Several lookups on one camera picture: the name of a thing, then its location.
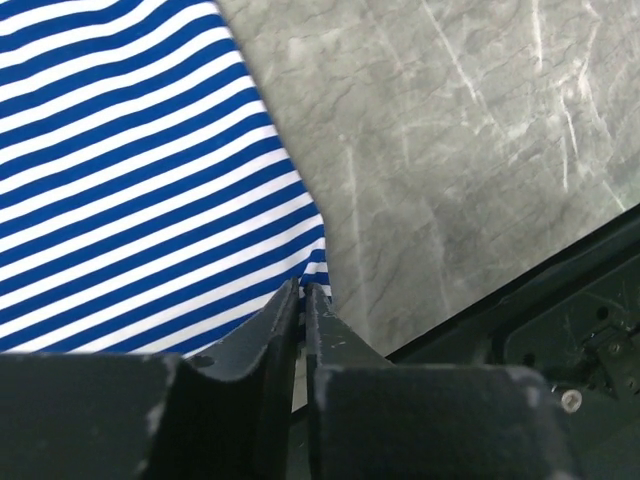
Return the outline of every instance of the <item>striped shirt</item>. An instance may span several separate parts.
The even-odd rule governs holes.
[[[0,0],[0,351],[190,355],[324,247],[214,3]]]

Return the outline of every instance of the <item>screw hole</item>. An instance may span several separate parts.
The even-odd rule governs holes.
[[[601,321],[606,320],[607,318],[609,318],[609,309],[607,307],[600,307],[598,310],[596,310],[596,317]]]
[[[522,357],[522,364],[526,367],[533,367],[536,364],[536,356],[533,353],[527,353]]]

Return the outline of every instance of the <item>white stripe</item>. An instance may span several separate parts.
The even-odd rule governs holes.
[[[220,149],[220,158],[227,158],[230,154],[223,154],[222,150],[231,144],[227,144]],[[0,268],[0,280],[18,275],[26,270],[35,268],[51,260],[74,252],[84,246],[92,245],[95,242],[103,240],[107,237],[116,235],[119,232],[139,225],[147,220],[156,218],[164,213],[175,210],[181,206],[195,202],[214,192],[226,188],[235,182],[255,173],[255,164],[248,162],[237,169],[222,175],[210,182],[206,182],[199,187],[181,193],[175,197],[169,198],[163,202],[156,203],[143,210],[139,210],[131,215],[120,218],[115,222],[103,225],[95,230],[73,237],[66,242],[59,243],[51,248],[34,253],[28,257],[22,258],[17,262],[13,262]]]
[[[221,61],[219,66],[222,69],[228,68],[229,66],[234,65],[235,63],[238,63],[239,61],[241,61],[241,58],[237,54],[237,52],[229,53],[227,55],[225,55],[226,58],[224,60],[222,58],[218,59]],[[188,120],[189,118],[192,118],[193,115],[202,113],[208,108],[211,108],[214,105],[216,105],[215,101],[223,102],[227,98],[233,96],[235,93],[239,93],[240,91],[242,91],[242,89],[240,89],[238,86],[243,85],[245,82],[250,87],[255,86],[251,77],[248,77],[248,76],[241,77],[235,80],[234,82],[226,85],[225,87],[221,88],[220,90],[217,90],[211,93],[210,95],[207,95],[206,97],[198,100],[197,102],[191,105],[186,106],[181,110],[177,110],[175,112],[170,113],[169,115],[158,118],[152,122],[149,122],[143,125],[138,125],[134,128],[130,128],[129,130],[125,130],[116,135],[113,135],[112,137],[105,138],[104,140],[93,143],[91,145],[87,145],[86,147],[80,150],[76,150],[75,152],[72,152],[69,155],[61,157],[59,159],[51,160],[42,165],[38,165],[36,167],[17,173],[12,177],[9,177],[10,181],[9,179],[7,179],[4,182],[4,189],[5,189],[4,193],[7,193],[11,190],[22,187],[40,178],[44,178],[48,175],[53,175],[55,173],[66,170],[68,168],[72,168],[87,160],[91,160],[93,158],[98,157],[99,155],[110,152],[111,150],[114,150],[115,148],[118,148],[121,145],[126,145],[128,143],[134,142],[146,136],[153,135],[164,129],[177,125],[185,120]],[[192,132],[185,137],[182,137],[181,140],[178,139],[175,141],[191,142],[192,140],[195,141],[197,138],[203,138],[203,139],[209,138],[209,137],[203,136],[207,128],[208,126],[204,126],[201,129],[196,130],[195,132]]]
[[[279,246],[284,245],[287,242],[291,241],[293,238],[296,238],[299,235],[321,224],[322,224],[322,219],[320,215],[311,217],[305,220],[304,222],[299,223],[295,227],[292,227],[260,243],[252,245],[251,247],[247,247],[244,250],[234,253],[233,255],[229,255],[228,257],[222,258],[209,265],[205,265],[204,267],[201,267],[197,270],[193,270],[192,272],[189,272],[181,277],[175,278],[173,280],[170,280],[169,282],[158,285],[157,287],[147,290],[139,295],[136,295],[134,297],[128,298],[127,300],[123,300],[122,302],[111,305],[104,310],[96,312],[92,315],[84,317],[75,322],[69,323],[63,327],[58,328],[57,330],[49,332],[40,337],[34,338],[33,340],[25,342],[7,351],[8,352],[35,351],[35,350],[40,350],[42,348],[45,348],[53,343],[56,343],[60,340],[68,338],[71,335],[75,335],[76,333],[82,332],[95,325],[99,325],[100,323],[103,323],[118,315],[131,311],[132,309],[137,308],[141,305],[144,305],[148,302],[151,302],[155,299],[162,298],[166,295],[169,295],[170,293],[176,290],[179,290],[183,287],[192,285],[200,280],[204,280],[205,278],[212,276],[212,274],[214,273],[223,272],[231,267],[234,267],[243,262],[246,262],[247,260],[255,258],[258,255],[261,255],[265,252],[278,248]],[[263,268],[262,270],[258,270],[252,275],[255,276],[257,273],[262,273],[265,276],[265,278],[274,276],[278,273],[278,269],[282,268],[283,263],[289,262],[287,263],[288,265],[287,268],[290,268],[296,263],[299,263],[302,260],[304,260],[304,258],[307,257],[309,254],[307,250],[308,249],[301,250],[292,256],[293,259],[297,259],[298,257],[300,258],[295,263],[291,264],[292,257],[289,257],[284,261],[272,264],[269,267]],[[234,287],[236,288],[240,287],[240,289],[244,289],[250,285],[251,284],[247,284],[246,282],[243,282],[240,285],[237,285],[236,282],[231,282],[223,285],[222,287],[214,289],[212,292],[210,292],[210,294],[211,296],[215,296],[214,292],[216,293],[220,292],[223,294],[223,296],[226,296],[233,293],[232,289]],[[183,304],[182,308],[180,309],[180,312],[182,314],[187,313],[188,311],[191,311],[195,308],[198,308],[197,302],[188,302],[189,310],[186,310],[185,307],[186,305]],[[168,321],[172,319],[173,316],[167,315],[166,312],[167,311],[165,310],[163,317],[165,318],[165,321]],[[3,325],[0,325],[0,338],[4,337],[5,335],[9,335],[10,333],[22,330],[23,328],[26,328],[35,323],[38,323],[43,319],[49,318],[48,316],[45,316],[43,318],[40,318],[40,316],[37,316],[35,318],[40,318],[40,319],[34,321],[33,318],[30,318],[30,316],[31,314],[28,314],[28,315],[25,315],[24,317],[21,317],[21,318],[12,320],[10,322],[7,322]]]
[[[296,176],[289,174],[288,176],[285,175],[270,183],[277,184],[276,188],[285,188],[288,185],[295,183],[296,181]],[[268,225],[271,222],[294,212],[297,208],[299,208],[299,206],[297,206],[295,202],[288,202],[286,206],[280,206],[277,210],[274,209],[275,211],[272,211],[269,214],[262,214],[254,219],[256,221],[255,228],[260,228],[264,225]],[[204,238],[196,243],[187,245],[184,248],[171,252],[168,255],[156,258],[149,263],[140,265],[139,267],[128,270],[115,277],[111,277],[102,283],[98,283],[90,288],[87,288],[80,292],[76,292],[73,295],[68,295],[37,310],[33,310],[32,312],[29,312],[28,314],[14,321],[17,322],[18,320],[20,320],[21,322],[27,322],[30,325],[33,325],[34,323],[38,323],[42,320],[46,320],[47,318],[51,318],[54,315],[58,315],[59,313],[71,310],[78,305],[82,305],[91,300],[99,298],[102,295],[113,292],[114,290],[146,278],[150,275],[153,275],[154,273],[160,272],[189,258],[193,258],[196,255],[211,250],[212,248],[229,243],[230,241],[233,241],[241,237],[242,235],[251,232],[252,230],[253,229],[251,228],[251,220],[248,220],[240,225],[236,225],[230,228],[229,230],[218,232],[209,238]]]
[[[55,35],[40,38],[28,43],[17,50],[0,53],[0,68],[10,67],[26,62],[38,55],[64,47],[83,40],[107,37],[125,30],[147,18],[165,0],[145,0],[136,8],[109,23],[102,25],[87,25],[73,30],[65,30]]]
[[[304,249],[294,253],[293,255],[291,255],[290,257],[284,260],[281,260],[277,263],[273,263],[268,267],[264,267],[260,270],[250,273],[249,275],[239,278],[238,280],[234,280],[233,282],[230,282],[226,285],[216,288],[215,290],[212,290],[211,292],[209,292],[209,295],[206,298],[206,300],[208,300],[207,303],[212,303],[218,299],[225,298],[233,293],[242,291],[247,287],[250,287],[262,281],[268,280],[269,278],[273,278],[277,275],[281,275],[282,273],[286,272],[294,265],[297,265],[298,263],[304,261],[304,259],[309,256],[309,253],[315,248],[316,247],[312,243],[307,247],[305,247]],[[262,298],[263,303],[259,308],[262,308],[262,306],[264,306],[266,301],[268,301],[272,295],[273,295],[273,292],[269,294],[269,296],[267,296],[266,299],[264,299],[263,297]],[[194,310],[191,307],[192,307],[191,305],[188,305],[189,311]],[[160,338],[154,342],[148,343],[140,348],[132,350],[132,353],[158,352],[161,350],[166,350],[173,345],[184,342],[185,340],[193,338],[196,335],[200,335],[201,333],[209,331],[212,328],[216,328],[216,327],[219,327],[220,325],[224,325],[225,323],[229,323],[242,315],[242,314],[238,315],[237,314],[238,312],[234,312],[233,310],[234,309],[222,312],[219,315],[216,315],[215,317],[207,318],[206,320],[202,320],[200,322],[194,323],[193,325],[189,325],[181,330],[178,330],[177,332],[167,335],[166,337]],[[255,312],[257,310],[258,309],[246,310],[244,314],[246,315],[246,314]]]
[[[202,295],[201,297],[205,300],[205,305],[207,303],[211,303],[208,302],[208,296],[210,295],[211,292],[207,292],[204,295]],[[243,317],[245,315],[249,315],[252,314],[254,312],[257,312],[258,310],[260,310],[262,307],[264,307],[264,305],[269,301],[269,299],[273,296],[273,294],[275,293],[275,291],[267,293],[266,295],[262,295],[260,297],[257,298],[253,298],[251,300],[249,300],[248,302],[245,302],[243,304],[238,305],[237,307],[234,308],[230,308],[229,310],[227,310],[225,313],[227,315],[223,314],[219,314],[216,315],[214,317],[211,317],[209,319],[207,319],[207,321],[209,321],[210,323],[208,324],[209,328],[207,330],[211,330],[214,329],[216,327],[219,327],[220,325],[224,325],[225,323],[228,323],[230,321],[233,321],[237,318]],[[191,310],[195,310],[195,308],[191,308],[190,303],[192,302],[198,302],[200,303],[200,298],[201,297],[196,297],[191,299],[191,301],[186,301],[180,305],[178,305],[181,309],[189,308],[189,311]],[[180,309],[176,309],[175,310],[175,316],[181,315],[182,314],[182,310]],[[126,340],[128,338],[131,338],[139,333],[142,333],[146,330],[149,330],[150,328],[155,327],[156,325],[161,325],[165,322],[168,322],[169,320],[171,320],[174,317],[167,317],[167,315],[165,314],[165,312],[160,312],[160,314],[156,314],[156,315],[152,315],[151,317],[145,318],[144,320],[140,320],[139,322],[133,323],[131,325],[128,325],[124,328],[121,328],[120,330],[117,330],[113,333],[109,333],[107,335],[105,335],[104,337],[100,337],[92,342],[87,343],[86,345],[82,345],[81,347],[76,348],[75,350],[72,350],[69,353],[94,353],[94,352],[99,352],[100,350],[104,350],[105,348],[109,348],[111,345],[115,345],[116,343],[119,343],[123,340]],[[127,352],[129,354],[139,354],[142,353],[144,350],[144,347],[141,349],[136,350],[135,352]]]
[[[318,271],[322,271],[322,269],[324,268],[324,267],[322,267],[322,265],[324,265],[326,267],[326,263],[325,262],[323,262],[323,263],[310,263],[307,266],[307,269],[305,269],[305,273],[307,273],[306,270],[308,270],[309,267],[313,266],[313,265],[317,265],[318,266]],[[322,288],[322,290],[324,291],[324,294],[326,296],[331,297],[331,287],[329,285],[320,285],[320,288]],[[227,310],[230,315],[234,316],[234,318],[232,320],[230,320],[230,321],[233,321],[236,318],[241,318],[241,317],[243,317],[245,315],[249,315],[249,314],[254,313],[254,312],[258,313],[258,310],[260,310],[264,305],[266,305],[267,302],[271,299],[271,297],[273,297],[274,294],[275,294],[275,291],[271,292],[271,293],[269,293],[267,295],[263,295],[261,297],[258,297],[258,298],[254,299],[254,300],[249,300],[248,302],[245,302],[245,303],[243,303],[241,305],[238,305],[237,307],[234,307],[232,309]],[[302,289],[302,287],[300,288],[300,297],[301,298],[304,297],[304,290]],[[253,309],[255,305],[260,305],[260,306],[258,308]],[[201,347],[198,347],[195,350],[191,350],[190,352],[185,353],[183,356],[184,356],[184,358],[192,357],[192,356],[200,353],[202,350],[204,350],[206,348],[209,348],[211,345],[213,345],[215,343],[218,343],[220,340],[222,340],[222,338],[216,340],[215,342],[208,343],[206,345],[202,345]],[[72,352],[69,352],[69,353],[93,353],[93,352],[99,351],[100,349],[107,348],[110,345],[113,345],[114,343],[118,343],[118,341],[110,343],[109,345],[107,345],[105,347],[102,347],[102,348],[93,348],[92,346],[94,345],[94,343],[91,342],[90,344],[83,345],[82,347],[79,347],[76,350],[73,350]],[[143,352],[136,351],[136,352],[129,352],[129,353],[131,353],[132,355],[141,355]]]
[[[45,7],[34,8],[27,12],[10,17],[0,22],[0,35],[12,33],[30,27],[40,22],[60,18],[74,13],[94,12],[110,7],[118,0],[72,0],[70,2],[56,3]]]
[[[182,110],[178,110],[176,112],[173,112],[172,114],[167,115],[166,117],[158,119],[155,122],[141,125],[131,130],[137,130],[137,132],[133,133],[138,133],[138,136],[140,137],[142,137],[142,135],[148,135],[151,133],[157,133],[158,131],[166,130],[167,128],[170,128],[185,120],[188,120],[189,118],[193,118],[193,116],[195,115],[199,115],[200,113],[209,110],[215,105],[218,105],[219,103],[222,103],[223,101],[231,98],[236,93],[252,88],[252,86],[253,82],[249,77],[241,77],[238,80],[227,84],[220,90],[217,90],[216,92],[199,100],[198,102],[192,103],[191,105],[183,108]],[[2,222],[7,222],[22,215],[26,215],[39,208],[42,208],[45,205],[50,205],[64,198],[71,197],[80,192],[88,190],[89,188],[95,187],[96,185],[100,185],[109,180],[142,168],[162,158],[167,158],[174,153],[183,151],[185,149],[185,145],[197,145],[202,141],[210,139],[214,135],[224,132],[225,130],[232,127],[233,125],[236,125],[238,122],[241,122],[245,118],[256,113],[262,113],[264,111],[264,104],[261,101],[246,103],[237,110],[227,114],[225,117],[222,117],[219,120],[208,124],[200,128],[199,130],[196,130],[195,132],[191,132],[187,135],[176,138],[169,143],[159,145],[143,153],[139,153],[138,155],[134,155],[133,157],[111,165],[110,167],[107,167],[103,170],[99,170],[95,173],[79,178],[76,181],[63,184],[51,190],[47,190],[20,203],[12,205],[11,207],[6,207],[2,212]],[[112,147],[126,145],[126,143],[120,141],[121,139],[117,138],[121,136],[124,135],[114,135],[113,137],[106,139],[104,143],[100,142],[102,145],[99,145],[97,149],[99,150],[100,148],[107,146],[107,143],[110,143]],[[11,180],[7,180],[7,184],[14,186],[14,179],[12,178]]]
[[[327,262],[318,263],[315,273],[329,273]]]
[[[182,63],[185,59],[191,57],[206,46],[230,38],[229,33],[229,30],[225,27],[207,30],[157,62],[116,77],[103,78],[95,83],[85,84],[77,90],[72,90],[46,103],[21,110],[18,113],[0,119],[0,133],[14,130],[28,123],[50,117],[74,105],[95,98],[98,95],[103,95],[107,92],[148,80]]]
[[[127,58],[134,57],[138,53],[144,52],[156,46],[165,38],[170,37],[182,27],[192,21],[216,14],[217,11],[213,2],[199,3],[187,7],[177,15],[171,17],[165,23],[156,28],[153,32],[139,38],[122,47],[92,53],[83,57],[77,57],[65,63],[59,63],[51,68],[32,75],[29,78],[18,82],[9,83],[0,87],[0,102],[9,98],[18,97],[25,93],[34,92],[45,85],[53,83],[61,78],[87,70],[88,68],[104,65],[107,63],[119,62]]]
[[[142,97],[111,105],[104,110],[92,113],[88,117],[81,118],[73,123],[68,123],[57,130],[24,140],[20,143],[11,145],[10,147],[5,147],[2,152],[0,165],[23,155],[43,150],[51,145],[56,145],[64,140],[75,137],[76,135],[93,130],[94,128],[104,125],[112,120],[122,118],[125,115],[129,115],[134,112],[145,110],[153,105],[157,105],[165,100],[186,92],[205,80],[210,79],[212,71],[215,69],[214,65],[216,62],[218,62],[218,59],[201,66],[186,77],[182,77],[177,82],[166,85],[159,90],[150,92]]]
[[[297,175],[289,174],[287,184],[290,185],[292,183],[296,183],[299,181],[299,177]],[[283,180],[281,178],[271,180],[264,184],[264,186],[259,186],[250,190],[232,200],[229,200],[225,203],[215,206],[214,208],[202,212],[193,217],[189,217],[186,220],[175,223],[168,227],[163,228],[162,230],[158,230],[152,234],[149,234],[145,237],[139,238],[132,243],[128,243],[126,245],[122,245],[121,247],[116,248],[115,250],[110,250],[102,255],[94,257],[85,262],[79,263],[77,265],[73,265],[71,268],[66,270],[62,270],[54,275],[49,277],[45,277],[41,280],[38,280],[34,283],[26,285],[22,288],[14,290],[11,293],[7,293],[0,297],[0,310],[10,307],[11,305],[15,305],[16,303],[22,302],[28,298],[35,297],[36,295],[45,292],[52,287],[57,285],[63,285],[67,282],[71,282],[79,277],[84,275],[88,275],[91,272],[95,272],[96,270],[100,270],[108,265],[116,263],[125,258],[131,257],[143,250],[147,250],[159,243],[165,242],[171,238],[174,238],[178,235],[181,235],[185,232],[198,228],[202,225],[205,225],[209,222],[217,220],[219,218],[225,217],[227,215],[233,214],[247,205],[250,205],[271,193],[274,193],[276,190],[272,190],[273,187],[278,187],[282,185]],[[254,217],[253,219],[247,220],[241,224],[232,227],[239,231],[250,232],[255,230],[259,226],[264,225],[265,219],[268,220],[270,216],[275,218],[275,215],[280,215],[280,209],[284,209],[287,211],[293,211],[298,208],[301,208],[311,202],[311,197],[308,194],[300,195],[293,200],[290,200],[278,207],[275,207],[265,213]],[[221,232],[220,234],[229,235],[228,231]],[[212,239],[215,237],[207,238],[207,242],[213,241]]]
[[[236,140],[229,142],[228,144],[224,145],[220,149],[215,150],[214,152],[211,152],[207,155],[204,155],[198,158],[197,160],[185,163],[184,165],[174,168],[173,170],[169,170],[155,177],[151,177],[145,180],[144,182],[140,182],[135,185],[132,185],[128,188],[125,188],[124,190],[120,190],[117,193],[114,193],[107,197],[103,197],[99,200],[96,200],[95,202],[83,205],[80,208],[76,208],[75,210],[70,210],[68,212],[63,213],[62,215],[58,215],[57,217],[50,218],[49,220],[46,220],[45,222],[42,222],[40,224],[33,225],[32,227],[25,228],[24,230],[15,232],[14,234],[9,235],[3,238],[2,240],[0,240],[0,252],[9,250],[10,248],[14,248],[18,245],[22,245],[25,242],[34,240],[38,237],[41,237],[55,230],[63,228],[67,225],[71,225],[73,223],[87,219],[89,217],[97,215],[100,212],[104,212],[105,210],[113,208],[117,205],[121,205],[125,202],[128,202],[129,200],[140,197],[141,195],[155,191],[165,185],[169,185],[182,178],[186,178],[189,175],[193,175],[212,165],[215,165],[217,163],[220,163],[221,161],[224,161],[229,156],[233,155],[233,153],[239,152],[242,149],[256,143],[257,141],[262,140],[263,138],[268,138],[270,136],[275,136],[275,135],[276,135],[275,129],[272,126],[256,128],[255,130],[252,130],[242,135]],[[237,170],[239,170],[240,172],[246,171],[246,165],[238,168]],[[191,192],[195,192],[196,190],[198,190],[198,188],[202,188],[204,186],[205,185],[201,185],[196,189],[192,189],[190,191],[184,192],[176,197],[168,198],[167,200],[157,203],[156,206],[163,205],[163,204],[178,205],[180,202],[180,199],[184,198],[183,196],[188,197],[190,196],[189,194]]]
[[[228,283],[227,285],[218,287],[210,292],[205,292],[197,297],[191,298],[185,302],[182,302],[178,305],[174,305],[173,307],[170,307],[166,310],[163,310],[162,312],[158,312],[154,315],[151,315],[150,317],[147,318],[143,318],[142,320],[139,320],[135,323],[132,323],[130,325],[127,325],[125,327],[122,327],[119,330],[116,330],[114,332],[111,332],[107,335],[104,335],[100,338],[97,338],[95,340],[92,340],[91,342],[82,345],[78,348],[76,348],[75,350],[72,350],[72,352],[74,353],[80,353],[80,352],[96,352],[96,351],[100,351],[100,350],[104,350],[105,348],[108,348],[112,345],[115,345],[118,342],[121,342],[123,340],[126,340],[128,338],[131,338],[135,335],[138,335],[139,333],[142,333],[146,330],[149,330],[150,328],[153,328],[155,326],[161,325],[165,322],[168,322],[170,320],[173,320],[174,318],[183,315],[184,313],[196,310],[198,308],[201,308],[205,305],[208,305],[210,303],[212,303],[215,300],[218,300],[220,298],[224,298],[228,295],[231,295],[232,293],[235,293],[236,291],[240,291],[243,290],[244,288],[247,288],[248,286],[251,286],[252,284],[255,283],[259,283],[260,281],[266,280],[267,278],[271,278],[274,277],[275,275],[279,275],[282,272],[290,269],[292,266],[297,265],[298,263],[300,263],[301,261],[303,261],[305,258],[307,258],[310,254],[311,251],[313,251],[316,248],[322,248],[322,246],[320,246],[317,242],[312,244],[311,246],[307,246],[306,248],[294,253],[293,255],[291,255],[289,258],[284,259],[280,262],[277,262],[275,264],[269,265],[267,267],[262,268],[261,270],[258,270],[256,272],[253,272],[251,274],[245,275],[244,277],[235,280],[231,283]],[[274,268],[277,268],[278,265],[284,265],[284,269],[282,269],[281,271],[274,273]],[[309,266],[307,266],[305,268],[305,272],[307,272],[307,270],[309,269]],[[273,296],[273,293],[275,292],[271,292],[267,295],[263,295],[262,297],[259,297],[259,303],[257,304],[258,306],[253,309],[253,310],[242,310],[243,313],[238,313],[238,311],[236,310],[239,307],[235,307],[233,309],[229,309],[227,310],[225,313],[222,313],[220,315],[217,315],[216,317],[213,318],[219,318],[221,321],[215,324],[208,324],[208,328],[205,329],[206,330],[211,330],[212,328],[215,328],[217,326],[223,325],[225,323],[228,323],[232,320],[235,320],[236,318],[239,318],[243,315],[247,315],[249,313],[253,313],[257,310],[259,310],[260,308],[264,307],[264,305],[267,303],[267,301]]]

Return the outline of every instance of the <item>screw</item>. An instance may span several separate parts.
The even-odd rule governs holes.
[[[567,413],[576,413],[582,406],[582,394],[578,390],[567,390],[560,400],[562,408]]]
[[[619,343],[614,342],[609,345],[609,353],[611,355],[617,355],[618,353],[620,353],[620,350],[622,350],[622,345],[620,345]]]

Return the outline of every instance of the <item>gray marble surface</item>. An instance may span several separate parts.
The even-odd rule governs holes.
[[[640,0],[220,0],[389,353],[640,201]]]

